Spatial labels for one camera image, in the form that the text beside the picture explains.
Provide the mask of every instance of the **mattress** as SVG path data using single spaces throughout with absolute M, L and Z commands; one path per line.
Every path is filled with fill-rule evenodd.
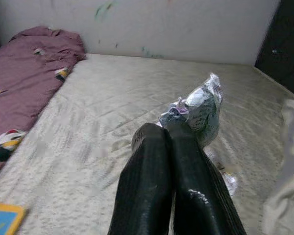
M 50 100 L 0 172 L 0 202 L 27 208 L 18 233 L 105 235 L 131 138 L 214 72 L 224 101 L 210 144 L 235 164 L 234 204 L 247 234 L 283 157 L 281 107 L 292 95 L 250 66 L 88 54 Z

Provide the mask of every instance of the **quilted mattress cover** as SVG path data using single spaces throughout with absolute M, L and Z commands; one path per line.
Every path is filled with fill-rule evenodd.
M 27 208 L 19 234 L 105 235 L 131 138 L 168 104 L 220 77 L 224 101 L 210 151 L 235 164 L 233 197 L 247 234 L 283 157 L 281 108 L 292 96 L 250 66 L 88 54 L 0 171 L 0 202 Z

